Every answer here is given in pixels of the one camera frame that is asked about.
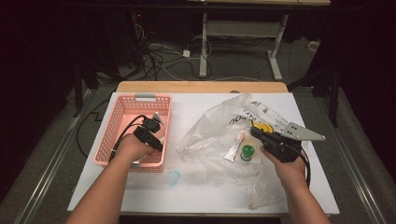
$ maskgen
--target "basket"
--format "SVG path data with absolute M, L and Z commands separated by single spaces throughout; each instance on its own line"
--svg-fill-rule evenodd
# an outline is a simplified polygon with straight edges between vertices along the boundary
M 119 95 L 117 100 L 113 101 L 113 104 L 110 103 L 108 106 L 107 110 L 111 110 L 110 117 L 100 140 L 100 144 L 96 149 L 93 162 L 106 166 L 114 144 L 131 120 L 139 115 L 145 115 L 151 118 L 154 113 L 157 112 L 161 116 L 163 125 L 161 125 L 161 129 L 156 132 L 154 136 L 158 139 L 163 138 L 163 151 L 157 152 L 154 155 L 147 155 L 140 161 L 135 161 L 131 166 L 130 172 L 162 172 L 171 117 L 171 103 L 172 97 L 170 95 L 138 93 L 125 93 Z M 142 119 L 138 119 L 135 123 L 141 123 L 141 121 Z M 135 127 L 136 126 L 132 126 L 127 133 L 132 133 Z M 143 143 L 137 141 L 136 146 L 139 147 L 139 144 Z

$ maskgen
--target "plastic bag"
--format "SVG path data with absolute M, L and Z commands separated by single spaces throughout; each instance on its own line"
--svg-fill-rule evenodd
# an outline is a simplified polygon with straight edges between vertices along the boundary
M 252 120 L 270 123 L 274 129 L 281 129 L 286 122 L 250 94 L 241 94 L 206 111 L 177 145 L 177 153 L 183 161 L 199 161 L 206 168 L 209 181 L 246 186 L 248 207 L 257 209 L 279 202 L 284 193 L 274 165 L 259 151 L 262 143 L 249 133 Z M 244 139 L 235 161 L 225 160 L 224 155 L 240 133 Z M 239 157 L 244 145 L 255 148 L 251 161 Z

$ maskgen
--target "hand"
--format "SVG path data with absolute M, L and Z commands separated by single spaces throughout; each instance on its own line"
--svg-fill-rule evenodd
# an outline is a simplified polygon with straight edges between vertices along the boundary
M 305 164 L 300 157 L 294 162 L 281 162 L 264 147 L 260 147 L 260 151 L 275 165 L 276 174 L 283 188 L 307 187 L 305 182 Z
M 130 163 L 138 161 L 149 153 L 155 152 L 155 149 L 140 142 L 132 133 L 125 134 L 120 142 L 116 153 L 117 158 L 124 158 Z

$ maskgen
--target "green bottle cap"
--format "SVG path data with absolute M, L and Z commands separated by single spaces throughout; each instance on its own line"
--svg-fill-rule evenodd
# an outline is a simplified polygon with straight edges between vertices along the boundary
M 241 152 L 241 159 L 244 161 L 250 161 L 251 157 L 254 154 L 254 147 L 250 145 L 244 145 L 242 147 L 242 152 Z

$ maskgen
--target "wrist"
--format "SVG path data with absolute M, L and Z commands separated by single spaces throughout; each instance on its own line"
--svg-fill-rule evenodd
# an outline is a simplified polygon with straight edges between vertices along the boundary
M 297 189 L 309 189 L 308 185 L 306 184 L 305 178 L 295 178 L 289 179 L 287 181 L 281 181 L 283 189 L 286 191 L 294 191 Z

